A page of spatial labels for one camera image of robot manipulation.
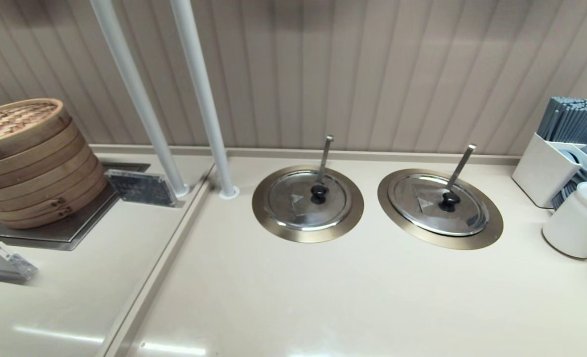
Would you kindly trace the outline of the steel pot lid black knob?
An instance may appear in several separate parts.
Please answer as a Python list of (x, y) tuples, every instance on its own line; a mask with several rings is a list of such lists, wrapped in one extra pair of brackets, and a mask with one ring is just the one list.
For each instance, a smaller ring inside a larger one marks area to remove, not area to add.
[(297, 231), (336, 226), (348, 216), (352, 204), (352, 194), (341, 179), (326, 172), (318, 182), (315, 170), (282, 174), (268, 185), (263, 199), (268, 217)]
[(470, 237), (490, 221), (484, 200), (470, 188), (427, 173), (401, 174), (390, 181), (391, 205), (412, 224), (448, 237)]

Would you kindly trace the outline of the bamboo steamer baskets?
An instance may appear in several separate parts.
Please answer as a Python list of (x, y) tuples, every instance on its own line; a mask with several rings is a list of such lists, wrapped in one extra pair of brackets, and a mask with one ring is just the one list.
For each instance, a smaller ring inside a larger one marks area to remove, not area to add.
[(106, 189), (105, 167), (58, 99), (0, 106), (0, 222), (31, 229), (80, 211)]

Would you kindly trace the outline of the white metal pole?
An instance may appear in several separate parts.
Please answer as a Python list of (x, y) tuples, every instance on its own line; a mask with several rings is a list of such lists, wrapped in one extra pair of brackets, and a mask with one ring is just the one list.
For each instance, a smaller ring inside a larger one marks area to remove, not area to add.
[(122, 31), (113, 0), (90, 0), (90, 4), (101, 27), (103, 36), (116, 63), (117, 70), (125, 83), (126, 90), (137, 111), (142, 126), (157, 154), (176, 197), (190, 192), (181, 177), (157, 114), (149, 99), (141, 74), (138, 71), (128, 43)]
[(170, 0), (182, 49), (191, 75), (192, 85), (201, 111), (201, 119), (219, 175), (219, 196), (224, 200), (238, 197), (240, 191), (234, 186), (229, 169), (227, 151), (217, 115), (207, 66), (201, 47), (191, 0)]

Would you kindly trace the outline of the clear acrylic label stand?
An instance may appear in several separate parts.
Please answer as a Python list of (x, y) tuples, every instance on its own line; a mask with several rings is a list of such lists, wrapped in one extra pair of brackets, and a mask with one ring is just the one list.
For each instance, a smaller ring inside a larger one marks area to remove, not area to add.
[(0, 282), (24, 284), (38, 271), (38, 267), (0, 242)]
[(104, 176), (123, 201), (173, 208), (177, 205), (166, 176), (115, 169), (105, 171)]

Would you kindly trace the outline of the white cutlery holder box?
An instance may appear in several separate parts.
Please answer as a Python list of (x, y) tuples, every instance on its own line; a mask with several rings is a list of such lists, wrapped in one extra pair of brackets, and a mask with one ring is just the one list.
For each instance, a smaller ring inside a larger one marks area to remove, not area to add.
[(577, 150), (584, 144), (545, 141), (532, 135), (512, 178), (524, 193), (540, 207), (552, 208), (551, 200), (576, 174), (581, 165), (568, 160), (559, 149)]

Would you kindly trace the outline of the steel inset tray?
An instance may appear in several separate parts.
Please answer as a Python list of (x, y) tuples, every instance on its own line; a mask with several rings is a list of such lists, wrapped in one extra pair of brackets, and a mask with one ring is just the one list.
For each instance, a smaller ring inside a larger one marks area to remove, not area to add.
[(73, 215), (32, 229), (10, 229), (0, 223), (0, 242), (10, 246), (72, 251), (118, 201), (110, 184), (91, 203)]

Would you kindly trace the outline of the white round jar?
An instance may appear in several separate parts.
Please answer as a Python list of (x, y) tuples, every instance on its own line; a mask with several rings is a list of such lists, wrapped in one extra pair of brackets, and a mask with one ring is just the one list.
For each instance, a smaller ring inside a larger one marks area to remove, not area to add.
[(575, 192), (545, 222), (541, 233), (561, 253), (587, 258), (587, 182), (577, 185)]

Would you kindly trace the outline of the grey chopsticks bundle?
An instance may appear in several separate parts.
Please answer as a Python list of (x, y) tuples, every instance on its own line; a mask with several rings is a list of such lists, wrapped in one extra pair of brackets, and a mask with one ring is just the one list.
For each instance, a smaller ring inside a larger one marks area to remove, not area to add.
[(550, 97), (536, 134), (550, 142), (587, 144), (587, 99)]

